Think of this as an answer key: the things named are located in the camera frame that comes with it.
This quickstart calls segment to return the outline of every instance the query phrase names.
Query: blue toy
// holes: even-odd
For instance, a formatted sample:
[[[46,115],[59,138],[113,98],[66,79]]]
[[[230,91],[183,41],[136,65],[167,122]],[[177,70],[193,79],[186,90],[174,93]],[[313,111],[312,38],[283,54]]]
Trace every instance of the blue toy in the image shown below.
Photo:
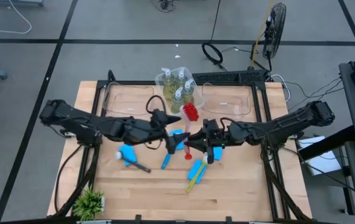
[[[133,162],[137,162],[136,154],[134,153],[133,146],[123,145],[119,147],[120,152],[124,157],[130,159]],[[125,166],[129,166],[131,163],[125,161]]]
[[[198,172],[198,169],[201,167],[202,165],[202,160],[201,159],[197,159],[195,162],[194,162],[194,165],[192,166],[191,170],[189,171],[189,173],[187,174],[187,178],[192,180],[192,178],[194,178],[196,172]],[[201,179],[202,179],[202,176],[203,174],[205,173],[205,170],[208,166],[206,165],[202,172],[200,173],[200,175],[198,176],[197,180],[196,180],[196,184],[199,184],[201,182]]]
[[[223,153],[223,149],[221,147],[213,148],[214,159],[221,160],[222,153]]]
[[[171,135],[174,135],[174,134],[183,134],[183,130],[181,129],[175,129],[175,130],[172,130],[170,132]],[[181,141],[180,143],[178,143],[178,145],[176,146],[176,150],[182,150],[184,149],[184,144],[183,144],[183,141]]]

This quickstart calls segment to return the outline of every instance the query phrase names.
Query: red brush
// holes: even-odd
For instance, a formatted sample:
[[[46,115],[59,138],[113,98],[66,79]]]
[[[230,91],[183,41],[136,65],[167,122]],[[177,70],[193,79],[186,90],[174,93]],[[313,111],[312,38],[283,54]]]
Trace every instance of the red brush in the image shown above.
[[[192,103],[187,103],[186,105],[184,105],[183,112],[189,121],[198,121],[198,118],[200,117],[198,114],[198,110]]]
[[[180,112],[183,114],[184,121],[185,121],[185,132],[187,133],[190,130],[191,121],[198,121],[200,117],[198,114],[198,110],[196,109],[195,105],[192,103],[187,103],[180,108]],[[184,145],[185,151],[185,159],[190,160],[192,158],[190,154],[190,147]]]

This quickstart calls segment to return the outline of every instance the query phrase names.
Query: gray floor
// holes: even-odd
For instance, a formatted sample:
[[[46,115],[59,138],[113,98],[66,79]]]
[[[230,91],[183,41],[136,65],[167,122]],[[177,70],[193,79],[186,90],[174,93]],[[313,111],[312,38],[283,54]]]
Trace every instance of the gray floor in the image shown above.
[[[355,0],[344,0],[355,23]],[[355,41],[336,0],[284,0],[287,20],[283,40]],[[143,0],[79,0],[67,39],[209,39],[217,0],[180,0],[176,10],[164,14]],[[17,8],[31,21],[29,34],[3,34],[0,39],[57,39],[71,0],[46,0],[45,7]],[[254,40],[267,10],[268,0],[222,1],[214,39]],[[19,30],[26,24],[12,10],[0,6],[0,29]],[[231,45],[217,45],[226,49]],[[250,45],[237,45],[250,49]],[[27,127],[32,108],[52,57],[55,44],[0,44],[0,69],[9,78],[0,80],[0,196]],[[338,64],[355,60],[355,46],[286,46],[273,59],[272,74],[299,83],[308,94],[338,77]],[[228,70],[246,69],[249,54],[229,51],[223,65]],[[45,100],[60,98],[73,104],[79,82],[105,79],[112,69],[117,80],[152,80],[161,67],[188,67],[191,72],[218,72],[200,45],[174,44],[63,44]],[[289,85],[292,107],[304,99]],[[343,92],[323,98],[336,114],[331,126],[309,128],[328,136],[351,124]],[[63,139],[36,123],[3,221],[44,217],[52,193]],[[313,216],[321,221],[355,223],[355,217],[338,212],[343,193],[308,176],[303,168]]]

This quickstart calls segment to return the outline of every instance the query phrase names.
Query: yellow stick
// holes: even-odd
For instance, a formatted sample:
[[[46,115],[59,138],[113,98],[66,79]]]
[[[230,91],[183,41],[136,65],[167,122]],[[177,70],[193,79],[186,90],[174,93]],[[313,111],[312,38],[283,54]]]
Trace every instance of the yellow stick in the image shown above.
[[[205,168],[205,166],[208,163],[208,154],[205,153],[205,155],[203,156],[202,159],[202,164],[201,167],[198,169],[198,171],[196,172],[194,178],[192,178],[192,180],[190,181],[190,184],[188,185],[187,189],[185,189],[185,192],[190,193],[191,189],[194,187],[196,180],[198,179],[198,177],[200,176],[203,168]]]

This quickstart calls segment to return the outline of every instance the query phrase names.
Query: blue foam piece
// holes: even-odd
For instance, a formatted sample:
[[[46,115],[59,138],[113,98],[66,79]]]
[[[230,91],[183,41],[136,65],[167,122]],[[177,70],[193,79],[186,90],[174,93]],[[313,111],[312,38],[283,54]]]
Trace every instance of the blue foam piece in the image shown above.
[[[222,153],[223,153],[223,149],[221,147],[213,148],[214,159],[221,160]]]
[[[183,130],[181,129],[175,129],[175,130],[172,130],[170,132],[171,135],[174,135],[174,134],[183,134]],[[178,143],[177,147],[176,147],[176,150],[182,150],[184,149],[184,143],[183,141],[181,141],[180,143]]]
[[[130,159],[133,162],[137,162],[136,154],[134,153],[133,146],[123,145],[119,147],[119,150],[123,154],[124,157]],[[129,166],[130,162],[125,161],[125,166]]]
[[[198,172],[198,170],[200,169],[202,165],[202,160],[201,159],[197,159],[194,162],[194,165],[192,166],[191,170],[189,171],[189,173],[187,174],[187,178],[192,180],[192,178],[194,178],[196,172]],[[198,176],[197,180],[196,180],[196,184],[199,184],[201,182],[202,176],[205,173],[207,165],[204,166],[204,168],[202,169],[202,172],[200,173],[200,175]]]
[[[162,164],[162,166],[160,166],[161,169],[166,168],[166,165],[169,163],[171,156],[172,156],[171,154],[166,154],[165,159],[164,159],[164,163]]]

